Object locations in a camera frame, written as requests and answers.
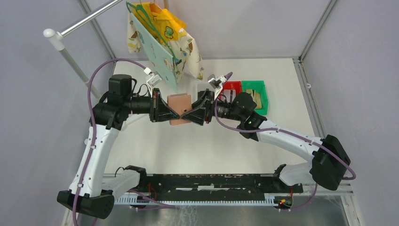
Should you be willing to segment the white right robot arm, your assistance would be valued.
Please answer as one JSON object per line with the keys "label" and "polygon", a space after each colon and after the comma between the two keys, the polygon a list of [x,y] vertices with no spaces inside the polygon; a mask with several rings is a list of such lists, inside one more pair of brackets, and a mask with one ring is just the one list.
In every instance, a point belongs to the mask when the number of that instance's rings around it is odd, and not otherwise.
{"label": "white right robot arm", "polygon": [[198,125],[229,119],[239,121],[235,128],[225,128],[240,133],[244,138],[275,145],[302,159],[304,163],[280,165],[272,178],[272,187],[284,192],[290,186],[301,183],[315,183],[327,190],[336,191],[343,180],[353,180],[350,158],[338,138],[306,136],[286,129],[255,111],[256,103],[248,93],[239,93],[231,103],[213,98],[213,92],[206,90],[201,98],[185,110],[181,118]]}

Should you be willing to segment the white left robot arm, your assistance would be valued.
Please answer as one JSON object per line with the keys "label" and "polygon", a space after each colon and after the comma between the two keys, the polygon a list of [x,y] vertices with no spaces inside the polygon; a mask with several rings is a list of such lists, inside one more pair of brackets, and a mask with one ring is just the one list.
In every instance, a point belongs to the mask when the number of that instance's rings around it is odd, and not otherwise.
{"label": "white left robot arm", "polygon": [[91,106],[88,141],[76,177],[69,188],[60,191],[57,201],[75,213],[99,219],[107,218],[115,201],[130,189],[144,191],[148,186],[144,168],[127,166],[123,172],[103,183],[105,167],[123,123],[132,114],[147,114],[151,122],[179,119],[154,88],[150,96],[134,96],[133,78],[116,74],[109,79],[109,89]]}

